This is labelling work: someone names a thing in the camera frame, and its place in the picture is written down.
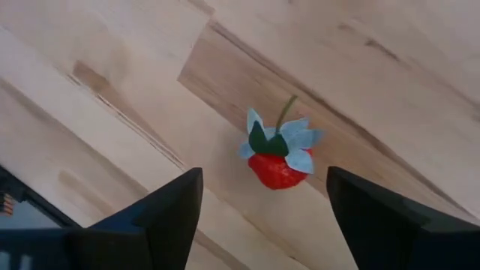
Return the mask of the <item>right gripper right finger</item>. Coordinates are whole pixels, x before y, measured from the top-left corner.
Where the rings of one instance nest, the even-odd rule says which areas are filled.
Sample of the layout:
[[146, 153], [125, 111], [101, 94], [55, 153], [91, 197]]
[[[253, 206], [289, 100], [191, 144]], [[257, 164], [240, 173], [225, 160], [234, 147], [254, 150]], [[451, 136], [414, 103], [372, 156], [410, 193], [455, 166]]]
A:
[[477, 267], [477, 226], [337, 166], [326, 187], [359, 269]]

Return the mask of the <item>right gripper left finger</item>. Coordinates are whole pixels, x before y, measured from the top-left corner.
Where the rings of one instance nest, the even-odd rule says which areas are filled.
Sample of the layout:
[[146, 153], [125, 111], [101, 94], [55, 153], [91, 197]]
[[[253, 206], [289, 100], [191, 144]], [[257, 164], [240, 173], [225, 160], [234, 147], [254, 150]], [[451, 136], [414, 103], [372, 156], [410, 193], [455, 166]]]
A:
[[203, 199], [203, 170], [184, 172], [92, 227], [145, 237], [154, 269], [184, 269]]

